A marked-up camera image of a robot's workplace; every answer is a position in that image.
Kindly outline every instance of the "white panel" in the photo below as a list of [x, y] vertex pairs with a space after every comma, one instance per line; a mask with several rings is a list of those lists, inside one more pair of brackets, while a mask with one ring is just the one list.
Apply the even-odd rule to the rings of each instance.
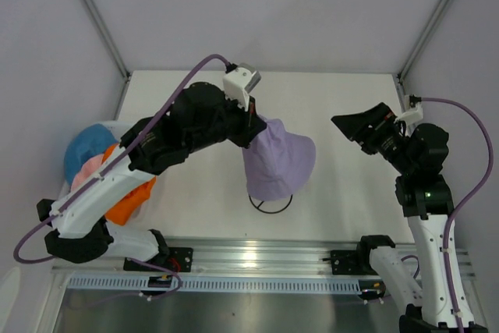
[[393, 73], [437, 0], [96, 0], [129, 69], [214, 51], [261, 69]]
[[[120, 119], [153, 115], [186, 72], [135, 71]], [[399, 113], [389, 75], [266, 73], [252, 95], [257, 111], [280, 118], [290, 132], [311, 137], [317, 162], [310, 181], [290, 207], [261, 214], [248, 201], [241, 150], [226, 141], [191, 154], [171, 167], [131, 225], [156, 228], [165, 236], [358, 241], [388, 234], [412, 242], [395, 198], [397, 172], [380, 156], [365, 155], [331, 122], [331, 116], [365, 111], [384, 101]], [[202, 72], [195, 80], [221, 87], [223, 72]], [[287, 199], [262, 208], [276, 211]]]
[[[446, 97], [468, 105], [489, 129], [499, 147], [499, 2], [455, 0], [409, 75], [409, 90], [423, 96]], [[424, 105], [426, 120], [450, 133], [450, 154], [444, 174], [458, 203], [480, 180], [487, 166], [481, 132], [464, 112], [447, 105]], [[497, 168], [479, 194], [469, 201], [456, 225], [461, 245], [469, 250], [478, 278], [489, 331], [499, 331], [497, 293]]]
[[[116, 108], [120, 82], [79, 0], [0, 0], [0, 278], [12, 250], [55, 198], [72, 137]], [[23, 255], [46, 254], [43, 234]], [[22, 266], [6, 332], [32, 332], [50, 264]]]

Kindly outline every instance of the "blue cloth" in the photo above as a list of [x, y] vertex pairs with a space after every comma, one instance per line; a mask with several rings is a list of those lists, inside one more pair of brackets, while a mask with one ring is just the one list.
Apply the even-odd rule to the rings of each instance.
[[64, 176], [71, 186], [75, 175], [90, 158], [103, 154], [118, 143], [110, 130], [101, 124], [89, 126], [71, 141], [64, 155]]

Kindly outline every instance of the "black wire ring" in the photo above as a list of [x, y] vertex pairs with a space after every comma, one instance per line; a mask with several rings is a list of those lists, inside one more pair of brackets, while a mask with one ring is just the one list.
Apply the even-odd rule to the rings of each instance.
[[265, 203], [265, 200], [261, 201], [260, 204], [258, 205], [255, 205], [255, 203], [253, 202], [253, 200], [251, 199], [251, 196], [248, 195], [249, 197], [249, 201], [251, 202], [251, 205], [253, 207], [255, 207], [258, 211], [260, 211], [262, 214], [280, 214], [281, 212], [283, 212], [283, 210], [285, 210], [286, 208], [289, 207], [289, 205], [291, 204], [291, 202], [293, 201], [293, 195], [291, 195], [291, 197], [289, 198], [289, 202], [288, 204], [285, 205], [284, 208], [282, 208], [281, 210], [279, 211], [275, 211], [275, 212], [269, 212], [269, 211], [264, 211], [264, 210], [261, 210], [260, 207], [262, 206], [262, 204]]

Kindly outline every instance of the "pink cloth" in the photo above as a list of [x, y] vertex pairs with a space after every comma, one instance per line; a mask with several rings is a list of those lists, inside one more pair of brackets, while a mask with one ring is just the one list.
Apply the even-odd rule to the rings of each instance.
[[71, 184], [71, 191], [84, 183], [88, 176], [90, 176], [101, 167], [103, 157], [104, 154], [95, 155], [93, 158], [88, 159], [87, 162], [83, 164], [81, 170], [75, 175], [73, 183]]

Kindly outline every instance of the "purple bucket hat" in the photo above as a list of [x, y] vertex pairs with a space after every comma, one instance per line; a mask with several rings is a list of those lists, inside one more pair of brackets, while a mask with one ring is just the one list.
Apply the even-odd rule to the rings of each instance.
[[308, 136], [286, 132], [279, 119], [260, 117], [267, 128], [242, 149], [248, 194], [265, 201], [290, 197], [312, 174], [315, 144]]

